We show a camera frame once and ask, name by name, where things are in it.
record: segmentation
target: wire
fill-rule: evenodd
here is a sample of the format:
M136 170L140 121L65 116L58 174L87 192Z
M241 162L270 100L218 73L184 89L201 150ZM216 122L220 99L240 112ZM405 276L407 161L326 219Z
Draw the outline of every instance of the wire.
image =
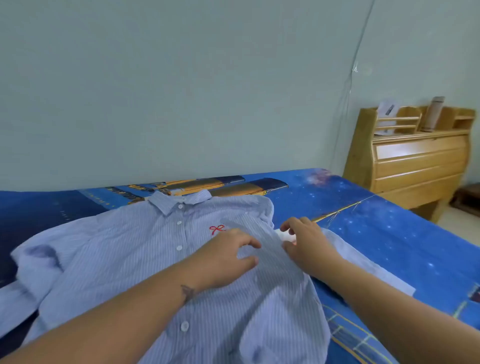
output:
M363 23L363 27L362 27L362 30L361 30L361 33L360 33L360 38L359 38L359 41L357 43L357 47L355 48L355 53L353 54L352 65L350 67L350 73L348 74L347 80L345 81L345 86L348 85L347 106L346 106L346 110L345 110L345 108L343 108L343 110L342 110L342 111L345 111L345 117L340 119L340 122L338 123L338 128L336 130L335 144L334 144L334 147L333 147L332 160L330 161L329 170L332 170L332 168L333 168L333 162L335 160L335 155L336 155L336 147L338 145L338 139L340 137L340 131L342 129L342 124L345 120L348 120L348 108L350 106L350 93L352 92L353 73L357 72L357 56L358 56L358 53L359 53L359 50L360 50L360 45L362 43L363 36L365 35L365 29L367 29L367 24L368 24L368 21L370 19L370 15L372 14L373 6L375 5L375 1L376 0L372 0L372 2L370 3L370 8L368 9L367 17L365 18L365 22Z

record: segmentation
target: floor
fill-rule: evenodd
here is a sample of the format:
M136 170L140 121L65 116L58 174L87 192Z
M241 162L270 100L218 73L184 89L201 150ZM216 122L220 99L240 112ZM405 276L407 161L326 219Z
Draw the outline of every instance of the floor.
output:
M480 218L449 206L438 225L449 232L480 246Z

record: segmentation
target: white button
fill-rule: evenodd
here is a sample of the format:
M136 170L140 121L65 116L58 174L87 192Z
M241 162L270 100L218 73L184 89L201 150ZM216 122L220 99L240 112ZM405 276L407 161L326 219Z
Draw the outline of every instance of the white button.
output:
M182 330L183 332L187 332L189 327L190 325L188 321L183 321L180 325L180 330Z

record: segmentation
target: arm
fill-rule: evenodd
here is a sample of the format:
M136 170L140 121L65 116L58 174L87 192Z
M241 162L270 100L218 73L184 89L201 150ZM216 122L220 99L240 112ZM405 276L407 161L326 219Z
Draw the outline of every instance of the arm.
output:
M480 358L480 331L344 260L316 223L290 218L280 229L297 236L296 243L283 245L290 258L340 294L399 362L474 363Z
M223 287L258 264L237 259L260 243L239 229L219 233L190 257L162 270L13 352L1 364L136 363L194 294Z

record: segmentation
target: wooden headboard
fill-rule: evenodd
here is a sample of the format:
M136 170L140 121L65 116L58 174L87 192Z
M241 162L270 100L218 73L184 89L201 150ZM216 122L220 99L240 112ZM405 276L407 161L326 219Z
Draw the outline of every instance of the wooden headboard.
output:
M467 166L475 111L444 107L437 130L421 132L425 109L405 107L380 119L376 109L361 109L343 177L437 222ZM386 129L395 133L374 135Z

